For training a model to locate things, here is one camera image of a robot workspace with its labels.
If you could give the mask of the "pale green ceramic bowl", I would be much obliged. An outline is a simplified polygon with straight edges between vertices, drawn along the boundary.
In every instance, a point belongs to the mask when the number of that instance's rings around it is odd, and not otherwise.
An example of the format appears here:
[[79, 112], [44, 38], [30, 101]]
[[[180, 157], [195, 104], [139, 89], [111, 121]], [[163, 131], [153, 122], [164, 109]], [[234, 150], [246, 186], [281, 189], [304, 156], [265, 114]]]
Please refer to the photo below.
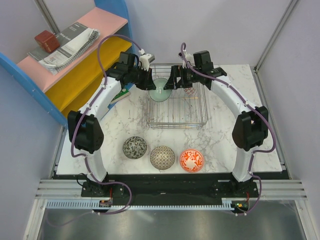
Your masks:
[[172, 90], [171, 89], [164, 89], [167, 81], [168, 81], [167, 79], [162, 78], [162, 77], [157, 78], [153, 81], [156, 89], [149, 91], [149, 96], [151, 97], [151, 99], [153, 101], [164, 102], [165, 100], [167, 100], [170, 97]]

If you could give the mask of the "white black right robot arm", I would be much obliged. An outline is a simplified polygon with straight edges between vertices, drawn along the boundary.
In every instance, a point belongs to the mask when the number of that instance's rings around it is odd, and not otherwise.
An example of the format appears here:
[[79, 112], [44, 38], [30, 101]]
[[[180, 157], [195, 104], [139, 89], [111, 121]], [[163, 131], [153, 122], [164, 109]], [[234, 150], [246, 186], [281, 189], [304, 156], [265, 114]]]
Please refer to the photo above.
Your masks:
[[268, 136], [268, 110], [248, 101], [232, 85], [227, 72], [221, 67], [214, 67], [207, 50], [194, 54], [182, 50], [178, 55], [183, 60], [182, 65], [172, 66], [164, 89], [187, 89], [194, 83], [200, 83], [215, 93], [235, 117], [232, 139], [237, 153], [232, 175], [236, 180], [229, 184], [229, 191], [240, 197], [247, 191], [245, 182], [252, 178], [252, 155]]

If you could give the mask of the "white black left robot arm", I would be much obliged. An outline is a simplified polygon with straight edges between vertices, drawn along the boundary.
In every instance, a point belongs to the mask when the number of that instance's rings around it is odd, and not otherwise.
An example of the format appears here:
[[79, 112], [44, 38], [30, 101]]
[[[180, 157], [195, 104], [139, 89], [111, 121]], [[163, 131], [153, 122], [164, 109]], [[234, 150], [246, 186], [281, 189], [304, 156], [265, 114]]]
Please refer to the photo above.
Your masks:
[[150, 68], [154, 60], [153, 54], [144, 53], [143, 50], [139, 51], [139, 55], [121, 52], [118, 61], [103, 73], [98, 89], [88, 102], [78, 111], [72, 110], [67, 115], [71, 156], [84, 159], [89, 178], [95, 181], [92, 191], [99, 197], [106, 196], [110, 191], [109, 183], [104, 181], [107, 170], [100, 150], [104, 141], [100, 120], [126, 85], [134, 84], [144, 91], [156, 89]]

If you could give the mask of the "black white floral bowl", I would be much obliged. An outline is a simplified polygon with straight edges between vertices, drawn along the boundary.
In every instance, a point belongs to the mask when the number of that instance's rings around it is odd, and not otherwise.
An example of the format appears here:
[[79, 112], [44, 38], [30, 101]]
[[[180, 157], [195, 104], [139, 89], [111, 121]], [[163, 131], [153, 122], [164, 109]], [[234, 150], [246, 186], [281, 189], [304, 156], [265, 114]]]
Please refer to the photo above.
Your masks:
[[122, 146], [124, 155], [129, 159], [139, 159], [147, 152], [146, 141], [139, 136], [129, 137]]

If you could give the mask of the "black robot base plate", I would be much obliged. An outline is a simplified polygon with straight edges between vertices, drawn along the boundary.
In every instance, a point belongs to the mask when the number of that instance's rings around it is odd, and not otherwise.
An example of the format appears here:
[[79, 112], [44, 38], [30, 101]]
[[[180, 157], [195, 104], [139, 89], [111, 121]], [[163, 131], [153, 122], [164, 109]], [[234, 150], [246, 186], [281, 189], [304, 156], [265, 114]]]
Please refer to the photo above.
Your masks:
[[103, 182], [110, 184], [87, 178], [81, 196], [111, 197], [119, 204], [217, 204], [223, 198], [259, 195], [253, 179], [239, 183], [231, 173], [111, 174]]

